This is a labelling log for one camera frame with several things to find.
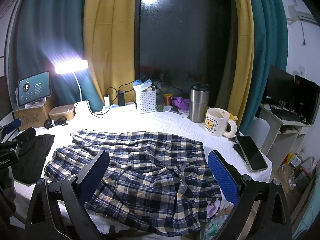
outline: computer monitor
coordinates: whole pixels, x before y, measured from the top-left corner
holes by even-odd
[[[294,104],[293,109],[305,117],[309,124],[313,124],[319,109],[320,87],[303,77],[295,75],[294,78]]]
[[[266,90],[267,98],[272,100],[281,100],[286,103],[292,104],[294,76],[271,65]]]
[[[49,71],[44,71],[24,79],[18,83],[18,106],[41,100],[51,95]]]

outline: black phone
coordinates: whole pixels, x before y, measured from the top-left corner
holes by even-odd
[[[268,168],[260,150],[250,136],[236,136],[236,141],[252,172],[264,171]]]
[[[245,158],[243,157],[242,150],[241,150],[240,146],[239,146],[237,143],[235,143],[232,147],[233,147],[233,148],[236,150],[236,152],[241,156],[241,158],[242,158],[244,161],[246,161]]]

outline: plastic bag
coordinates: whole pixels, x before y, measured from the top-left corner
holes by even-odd
[[[137,92],[142,92],[143,90],[146,90],[148,87],[152,85],[152,81],[148,79],[147,81],[143,82],[141,79],[136,80],[133,82],[133,89]]]
[[[226,221],[228,215],[221,215],[212,219],[200,231],[200,240],[211,240],[217,234],[223,223]]]

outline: white wall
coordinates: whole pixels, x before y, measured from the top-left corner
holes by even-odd
[[[310,13],[302,0],[296,0],[297,11]],[[293,0],[282,0],[287,18],[290,18],[288,5],[294,5]],[[299,65],[306,68],[305,78],[320,85],[320,27],[316,24],[302,21],[306,44],[302,45],[303,34],[300,21],[288,25],[289,48],[287,72],[298,74]],[[320,160],[320,114],[317,114],[316,121],[304,137],[301,144],[307,147],[302,158],[314,156],[316,161]]]

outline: wall socket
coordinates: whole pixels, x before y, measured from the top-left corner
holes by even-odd
[[[301,151],[302,151],[303,153],[306,153],[306,149],[307,149],[307,147],[306,147],[305,145],[302,145]]]
[[[305,73],[306,73],[306,67],[299,65],[299,76],[304,78]]]

